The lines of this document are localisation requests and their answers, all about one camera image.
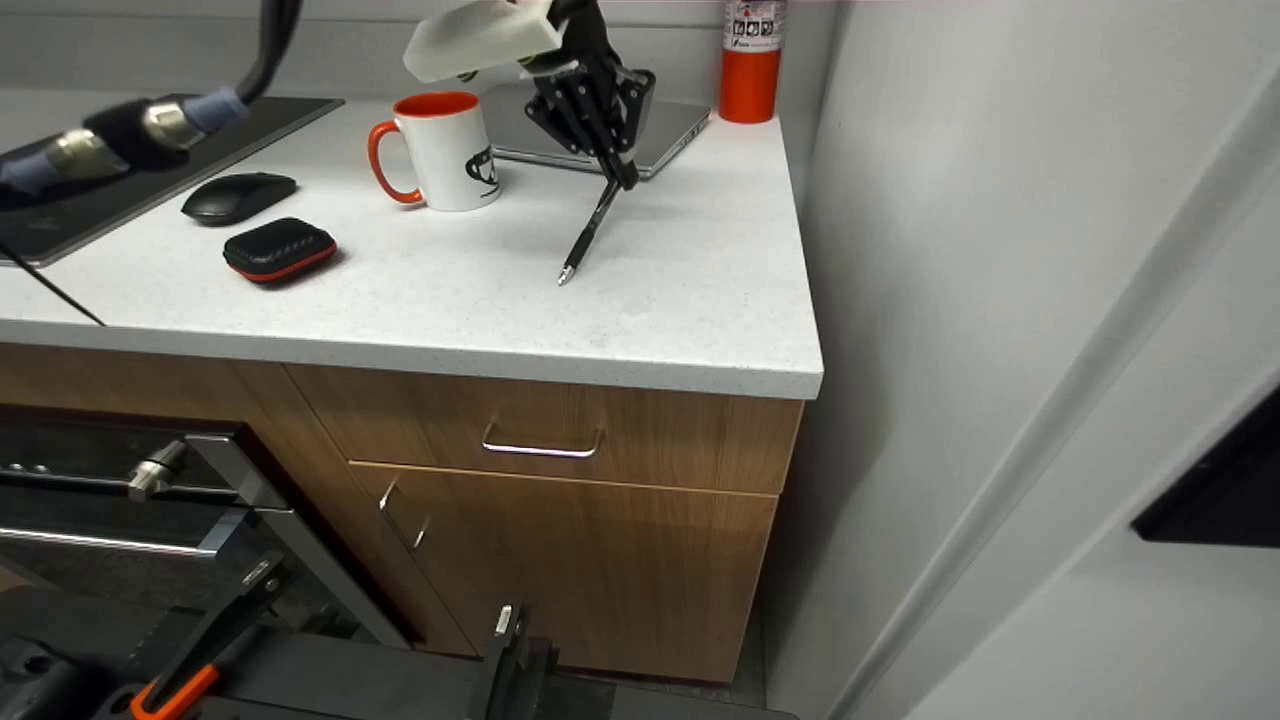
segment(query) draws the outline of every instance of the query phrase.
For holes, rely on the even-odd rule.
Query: cabinet drawer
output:
[[[784,486],[799,403],[294,367],[328,440],[364,462],[565,481]]]

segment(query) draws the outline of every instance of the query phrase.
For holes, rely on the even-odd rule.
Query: coffee mug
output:
[[[385,173],[378,142],[394,130],[421,189],[394,189]],[[392,120],[366,129],[366,168],[394,203],[469,213],[500,193],[480,97],[470,92],[402,97]]]

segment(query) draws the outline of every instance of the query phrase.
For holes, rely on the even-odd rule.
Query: white countertop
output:
[[[0,149],[99,104],[0,92]],[[234,163],[301,180],[238,226],[197,226],[176,195],[42,268],[108,328],[0,268],[0,340],[716,395],[820,393],[779,125],[710,120],[664,174],[614,198],[559,289],[599,174],[500,163],[502,195],[480,213],[399,213],[364,163],[364,129],[378,115],[385,104],[343,104]],[[219,246],[275,217],[328,226],[343,258],[275,293],[252,289]]]

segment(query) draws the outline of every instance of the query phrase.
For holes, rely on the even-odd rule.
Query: drawer handle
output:
[[[243,509],[224,510],[200,543],[154,543],[132,534],[85,534],[85,530],[46,530],[46,526],[0,526],[0,540],[13,543],[46,543],[46,549],[87,549],[87,551],[135,551],[135,556],[176,556],[176,558],[214,558],[227,540],[246,519]]]
[[[489,455],[591,459],[591,455],[599,450],[599,431],[596,431],[588,442],[521,442],[521,440],[509,440],[509,434],[500,431],[500,424],[491,419],[491,424],[482,426],[480,448],[482,448]]]

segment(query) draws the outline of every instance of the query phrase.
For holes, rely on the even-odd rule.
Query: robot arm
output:
[[[534,87],[522,115],[559,149],[596,156],[606,183],[632,189],[655,74],[624,68],[596,0],[474,0],[427,15],[402,48],[402,68],[422,85],[512,58]]]

